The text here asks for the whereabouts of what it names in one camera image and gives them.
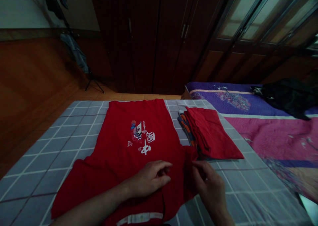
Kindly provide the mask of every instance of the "folded red shirt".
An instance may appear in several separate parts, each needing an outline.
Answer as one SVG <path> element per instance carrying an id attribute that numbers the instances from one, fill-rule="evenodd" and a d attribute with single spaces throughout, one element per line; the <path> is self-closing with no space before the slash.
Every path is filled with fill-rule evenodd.
<path id="1" fill-rule="evenodd" d="M 205 157 L 215 159 L 244 159 L 232 139 L 226 134 L 215 110 L 186 108 L 186 118 Z"/>
<path id="2" fill-rule="evenodd" d="M 136 174 L 147 162 L 171 162 L 171 182 L 146 198 L 131 199 L 111 214 L 107 225 L 162 224 L 197 191 L 192 160 L 197 151 L 180 144 L 163 100 L 110 102 L 94 152 L 75 161 L 51 210 L 57 218 L 76 205 Z"/>

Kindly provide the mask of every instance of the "wooden floor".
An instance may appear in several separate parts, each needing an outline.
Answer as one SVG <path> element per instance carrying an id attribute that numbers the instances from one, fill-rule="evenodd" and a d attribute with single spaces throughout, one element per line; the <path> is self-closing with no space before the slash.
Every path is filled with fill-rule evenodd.
<path id="1" fill-rule="evenodd" d="M 33 130 L 7 157 L 7 163 L 0 167 L 0 179 L 10 170 L 10 168 L 23 156 L 23 154 L 45 133 L 45 131 L 55 122 L 55 120 L 67 109 L 75 100 L 152 100 L 152 99 L 180 99 L 181 95 L 152 95 L 152 94 L 121 94 L 117 93 L 113 87 L 113 82 L 100 83 L 105 91 L 101 92 L 95 83 L 91 83 L 87 91 L 79 89 L 74 95 L 68 98 L 54 113 L 52 113 L 39 127 Z"/>

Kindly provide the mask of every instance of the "gray plaid bed sheet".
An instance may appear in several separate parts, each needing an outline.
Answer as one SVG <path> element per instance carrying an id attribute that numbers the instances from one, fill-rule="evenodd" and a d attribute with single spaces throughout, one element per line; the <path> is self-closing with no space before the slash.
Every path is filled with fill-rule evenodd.
<path id="1" fill-rule="evenodd" d="M 189 141 L 177 117 L 188 107 L 215 109 L 206 100 L 165 100 L 182 145 Z M 94 150 L 109 101 L 75 101 L 0 181 L 0 225 L 42 226 L 51 221 L 57 191 L 76 159 Z M 243 153 L 242 160 L 214 160 L 226 184 L 227 207 L 235 224 L 311 225 L 306 211 L 249 144 L 219 114 Z M 167 223 L 213 225 L 199 196 L 184 204 Z"/>

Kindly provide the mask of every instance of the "glass cabinet door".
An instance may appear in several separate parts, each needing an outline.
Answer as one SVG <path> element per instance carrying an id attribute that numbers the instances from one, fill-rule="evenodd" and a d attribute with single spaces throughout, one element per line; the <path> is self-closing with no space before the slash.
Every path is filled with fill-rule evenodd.
<path id="1" fill-rule="evenodd" d="M 310 18 L 308 22 L 286 43 L 287 46 L 297 47 L 307 42 L 318 33 L 318 16 Z"/>
<path id="2" fill-rule="evenodd" d="M 249 41 L 258 39 L 288 1 L 289 0 L 267 0 L 241 39 Z"/>
<path id="3" fill-rule="evenodd" d="M 315 6 L 317 4 L 318 0 L 298 0 L 276 28 L 267 35 L 265 42 L 279 43 L 283 38 L 291 35 L 294 27 L 298 25 L 312 9 L 316 8 Z"/>
<path id="4" fill-rule="evenodd" d="M 217 37 L 232 39 L 255 1 L 256 0 L 235 0 Z"/>

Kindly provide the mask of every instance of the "bed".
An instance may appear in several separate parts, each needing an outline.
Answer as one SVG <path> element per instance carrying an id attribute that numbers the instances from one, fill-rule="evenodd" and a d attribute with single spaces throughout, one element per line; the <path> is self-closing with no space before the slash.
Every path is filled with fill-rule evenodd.
<path id="1" fill-rule="evenodd" d="M 189 145 L 178 123 L 186 106 L 215 109 L 206 100 L 165 100 L 180 143 Z M 0 225 L 49 225 L 58 189 L 76 159 L 89 156 L 104 121 L 108 101 L 75 101 L 0 181 Z M 226 184 L 226 200 L 236 225 L 311 225 L 306 211 L 238 132 L 221 123 L 245 159 L 211 161 Z M 168 223 L 212 225 L 199 196 Z"/>
<path id="2" fill-rule="evenodd" d="M 311 121 L 295 119 L 254 95 L 250 87 L 190 82 L 184 97 L 213 104 L 291 192 L 317 203 L 318 108 L 306 111 Z"/>

